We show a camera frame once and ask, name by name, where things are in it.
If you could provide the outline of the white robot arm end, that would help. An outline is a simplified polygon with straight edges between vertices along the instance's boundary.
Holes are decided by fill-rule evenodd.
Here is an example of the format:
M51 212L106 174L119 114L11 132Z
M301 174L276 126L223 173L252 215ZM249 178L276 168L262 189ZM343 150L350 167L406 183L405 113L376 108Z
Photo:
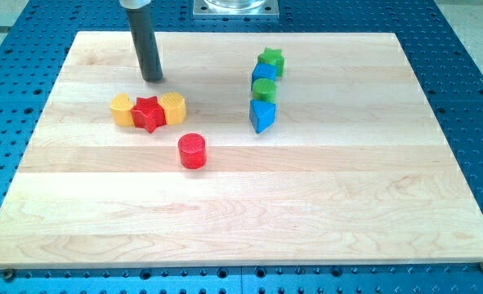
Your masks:
M151 0L119 0L122 7L126 9L140 9L144 6L150 5Z

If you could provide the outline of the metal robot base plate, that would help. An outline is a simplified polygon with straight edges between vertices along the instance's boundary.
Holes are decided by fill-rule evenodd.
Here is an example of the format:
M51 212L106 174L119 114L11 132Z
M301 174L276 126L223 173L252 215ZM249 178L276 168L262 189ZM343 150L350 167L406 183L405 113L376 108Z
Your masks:
M278 17L278 0L194 0L195 18L217 17Z

